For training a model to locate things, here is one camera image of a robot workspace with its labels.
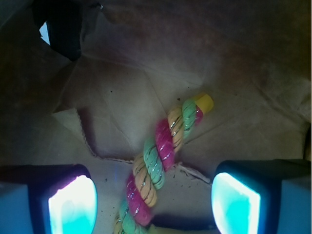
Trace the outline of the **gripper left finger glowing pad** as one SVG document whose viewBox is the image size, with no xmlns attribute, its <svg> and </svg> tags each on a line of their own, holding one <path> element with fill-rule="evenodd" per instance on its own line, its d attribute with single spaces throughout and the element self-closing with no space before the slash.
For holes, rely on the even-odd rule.
<svg viewBox="0 0 312 234">
<path fill-rule="evenodd" d="M 81 164 L 0 168 L 2 234 L 91 234 L 97 211 L 95 183 Z"/>
</svg>

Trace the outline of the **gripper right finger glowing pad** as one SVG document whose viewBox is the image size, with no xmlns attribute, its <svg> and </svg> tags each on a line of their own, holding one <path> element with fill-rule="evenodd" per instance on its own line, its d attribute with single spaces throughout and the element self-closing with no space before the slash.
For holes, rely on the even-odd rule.
<svg viewBox="0 0 312 234">
<path fill-rule="evenodd" d="M 226 160 L 216 168 L 211 205 L 222 234 L 310 234 L 311 162 Z"/>
</svg>

